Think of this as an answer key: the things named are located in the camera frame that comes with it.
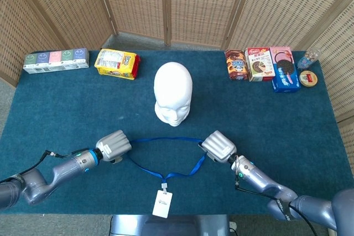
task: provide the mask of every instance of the gray carpet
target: gray carpet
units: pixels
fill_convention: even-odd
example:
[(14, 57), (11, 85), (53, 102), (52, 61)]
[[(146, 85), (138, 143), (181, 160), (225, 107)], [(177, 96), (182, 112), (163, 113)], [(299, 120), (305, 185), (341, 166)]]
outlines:
[[(123, 51), (131, 50), (216, 50), (215, 48), (173, 44), (165, 46), (163, 41), (121, 33), (110, 37), (104, 48)], [(3, 130), (14, 89), (0, 82), (0, 134)], [(303, 221), (279, 222), (270, 216), (232, 216), (231, 221), (237, 223), (239, 236), (307, 236), (312, 235), (310, 228)], [(318, 235), (328, 235), (327, 229), (314, 225)], [(44, 236), (44, 235), (108, 235), (110, 216), (108, 215), (56, 215), (56, 214), (21, 214), (0, 215), (0, 236)]]

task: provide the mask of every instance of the small colorful box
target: small colorful box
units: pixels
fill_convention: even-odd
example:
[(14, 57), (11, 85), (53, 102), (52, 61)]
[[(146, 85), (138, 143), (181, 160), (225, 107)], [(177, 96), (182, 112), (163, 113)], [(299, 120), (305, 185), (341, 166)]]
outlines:
[(291, 48), (288, 46), (271, 47), (275, 77), (272, 79), (275, 92), (296, 92), (300, 89), (298, 74)]
[(134, 80), (138, 74), (140, 57), (135, 53), (102, 49), (95, 62), (100, 75)]
[(244, 58), (243, 51), (226, 50), (226, 65), (230, 79), (232, 80), (247, 80), (247, 64)]
[(23, 69), (30, 74), (87, 67), (89, 53), (86, 48), (29, 54), (26, 55), (23, 65)]
[(60, 63), (61, 51), (54, 51), (49, 53), (49, 64)]
[(249, 81), (271, 81), (275, 77), (268, 47), (247, 48), (246, 57)]

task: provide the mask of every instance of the water bottle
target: water bottle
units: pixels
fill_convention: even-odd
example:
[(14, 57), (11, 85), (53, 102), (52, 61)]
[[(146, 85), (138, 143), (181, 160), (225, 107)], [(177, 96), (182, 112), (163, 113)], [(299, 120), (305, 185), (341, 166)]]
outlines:
[(308, 69), (321, 56), (321, 51), (318, 48), (310, 48), (305, 52), (305, 55), (299, 60), (299, 69)]

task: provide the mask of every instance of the yellow snack bag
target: yellow snack bag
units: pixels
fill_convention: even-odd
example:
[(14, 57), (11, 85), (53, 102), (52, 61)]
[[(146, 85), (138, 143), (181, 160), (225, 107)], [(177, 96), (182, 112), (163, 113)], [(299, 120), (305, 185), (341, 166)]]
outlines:
[(139, 63), (140, 57), (135, 53), (102, 49), (97, 56), (95, 68), (100, 75), (134, 80), (138, 73)]

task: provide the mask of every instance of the cookie image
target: cookie image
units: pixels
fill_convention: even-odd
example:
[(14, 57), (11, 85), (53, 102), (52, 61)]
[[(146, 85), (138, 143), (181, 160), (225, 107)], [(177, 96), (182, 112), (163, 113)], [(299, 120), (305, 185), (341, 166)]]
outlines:
[(229, 59), (227, 59), (227, 69), (228, 69), (229, 73), (231, 73), (233, 71), (233, 66), (232, 66), (232, 63)]
[(277, 63), (277, 68), (282, 68), (284, 74), (291, 75), (295, 71), (293, 57), (286, 52), (279, 52), (275, 55), (274, 61)]
[(253, 68), (253, 70), (255, 72), (262, 73), (262, 72), (265, 71), (266, 66), (265, 66), (265, 64), (263, 62), (256, 61), (256, 62), (253, 63), (252, 68)]

